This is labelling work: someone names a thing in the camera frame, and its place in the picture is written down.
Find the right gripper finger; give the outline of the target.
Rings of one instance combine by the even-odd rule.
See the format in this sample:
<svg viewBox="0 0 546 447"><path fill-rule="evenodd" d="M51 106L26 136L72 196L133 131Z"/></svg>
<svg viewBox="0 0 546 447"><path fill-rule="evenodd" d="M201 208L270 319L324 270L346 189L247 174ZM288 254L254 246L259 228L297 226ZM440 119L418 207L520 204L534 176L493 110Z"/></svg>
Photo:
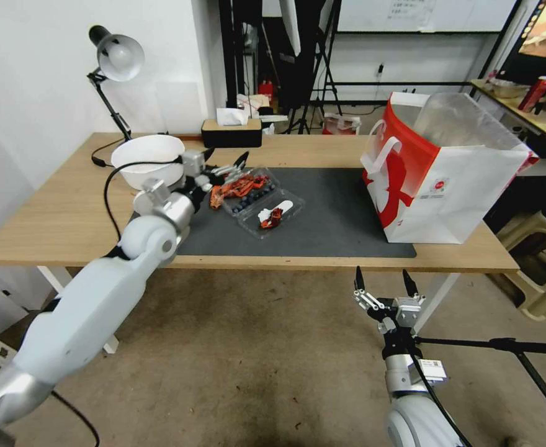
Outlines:
<svg viewBox="0 0 546 447"><path fill-rule="evenodd" d="M386 306L378 298L366 291L364 284L364 277L360 266L356 267L356 275L354 279L354 292L353 298L356 304L365 311L373 310L385 310Z"/></svg>
<svg viewBox="0 0 546 447"><path fill-rule="evenodd" d="M424 294L419 293L418 287L414 279L405 269L402 270L402 275L407 296L415 300L418 304L422 304L425 301L426 297Z"/></svg>

